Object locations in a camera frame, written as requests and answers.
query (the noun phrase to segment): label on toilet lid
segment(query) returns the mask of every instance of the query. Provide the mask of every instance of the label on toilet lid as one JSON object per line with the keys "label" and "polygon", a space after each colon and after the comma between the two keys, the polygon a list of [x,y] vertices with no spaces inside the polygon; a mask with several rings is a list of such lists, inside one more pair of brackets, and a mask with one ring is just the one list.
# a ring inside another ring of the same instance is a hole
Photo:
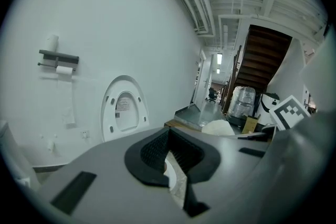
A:
{"label": "label on toilet lid", "polygon": [[126,111],[130,109],[130,99],[128,97],[119,98],[117,101],[116,111]]}

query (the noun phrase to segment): hanging toilet paper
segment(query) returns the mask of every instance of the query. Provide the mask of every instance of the hanging toilet paper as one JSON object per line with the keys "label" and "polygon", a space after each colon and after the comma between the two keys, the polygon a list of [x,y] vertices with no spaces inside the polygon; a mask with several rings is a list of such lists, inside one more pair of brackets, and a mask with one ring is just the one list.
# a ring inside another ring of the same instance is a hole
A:
{"label": "hanging toilet paper", "polygon": [[58,66],[56,68],[56,73],[58,74],[58,105],[62,123],[74,124],[74,106],[72,104],[72,68]]}
{"label": "hanging toilet paper", "polygon": [[45,50],[55,52],[57,49],[57,45],[58,45],[58,36],[51,35],[46,41]]}

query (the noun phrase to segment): clear plastic wrap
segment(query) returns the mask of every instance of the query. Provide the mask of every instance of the clear plastic wrap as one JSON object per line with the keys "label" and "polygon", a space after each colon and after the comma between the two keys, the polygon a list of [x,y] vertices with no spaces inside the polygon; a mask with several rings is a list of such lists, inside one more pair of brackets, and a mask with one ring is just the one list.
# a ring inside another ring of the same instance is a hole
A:
{"label": "clear plastic wrap", "polygon": [[233,116],[236,118],[241,118],[243,114],[252,116],[255,97],[255,89],[251,87],[237,86],[233,91],[227,117],[229,118]]}

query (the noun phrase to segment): wooden staircase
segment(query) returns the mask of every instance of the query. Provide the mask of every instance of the wooden staircase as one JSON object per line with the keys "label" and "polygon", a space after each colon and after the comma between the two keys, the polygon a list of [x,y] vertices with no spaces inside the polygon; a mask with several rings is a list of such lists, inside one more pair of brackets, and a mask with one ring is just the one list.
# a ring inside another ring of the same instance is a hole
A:
{"label": "wooden staircase", "polygon": [[251,25],[234,87],[250,86],[256,92],[265,91],[280,67],[291,40],[283,33]]}

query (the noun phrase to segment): open door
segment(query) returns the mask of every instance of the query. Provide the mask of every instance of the open door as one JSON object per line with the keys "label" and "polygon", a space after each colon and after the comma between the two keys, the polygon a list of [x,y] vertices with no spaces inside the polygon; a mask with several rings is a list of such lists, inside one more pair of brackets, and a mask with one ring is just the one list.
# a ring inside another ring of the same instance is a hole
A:
{"label": "open door", "polygon": [[214,55],[211,55],[210,58],[207,58],[203,63],[202,73],[198,78],[198,89],[195,98],[195,105],[196,107],[201,110],[203,102],[205,100],[205,95],[207,93],[207,89],[210,83],[210,76],[211,76],[211,66],[214,59]]}

